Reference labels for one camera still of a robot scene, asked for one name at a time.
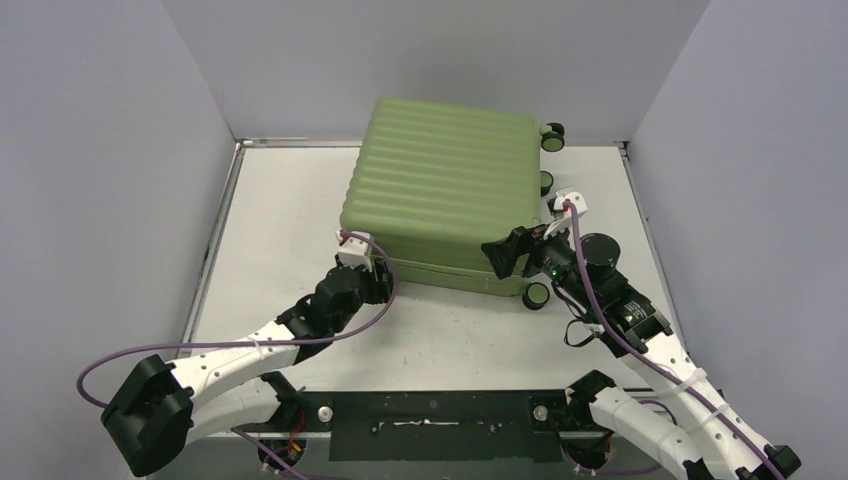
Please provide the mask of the green suitcase with blue lining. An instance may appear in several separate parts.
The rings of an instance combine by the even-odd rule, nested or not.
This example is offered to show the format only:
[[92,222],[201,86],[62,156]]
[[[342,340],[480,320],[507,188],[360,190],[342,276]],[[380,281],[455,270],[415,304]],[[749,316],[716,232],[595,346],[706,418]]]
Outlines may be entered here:
[[499,278],[483,245],[541,223],[541,158],[565,129],[531,115],[384,97],[372,110],[339,217],[370,234],[402,281],[495,296],[527,292]]

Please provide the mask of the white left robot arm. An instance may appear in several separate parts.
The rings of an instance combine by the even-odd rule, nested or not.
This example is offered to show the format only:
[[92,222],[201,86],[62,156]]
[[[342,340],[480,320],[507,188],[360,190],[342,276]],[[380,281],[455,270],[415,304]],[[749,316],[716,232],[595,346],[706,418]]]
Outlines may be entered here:
[[287,429],[299,403],[281,369],[354,336],[351,318],[366,304],[390,308],[398,281],[387,257],[338,260],[313,293],[240,340],[192,343],[194,355],[172,361],[159,356],[163,345],[148,345],[149,357],[102,404],[101,423],[137,477],[216,432],[266,422]]

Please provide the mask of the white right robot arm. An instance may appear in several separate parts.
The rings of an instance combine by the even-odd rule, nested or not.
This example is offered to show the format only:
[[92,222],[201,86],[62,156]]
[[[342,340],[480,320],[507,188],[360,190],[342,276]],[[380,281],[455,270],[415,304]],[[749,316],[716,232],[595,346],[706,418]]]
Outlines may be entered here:
[[641,377],[667,407],[663,418],[593,370],[565,390],[576,426],[598,425],[626,438],[677,479],[788,479],[801,459],[787,445],[758,434],[709,382],[671,323],[618,270],[620,245],[601,233],[569,241],[545,238],[542,227],[517,227],[482,244],[494,273],[541,273],[557,293],[585,309],[580,316],[611,353]]

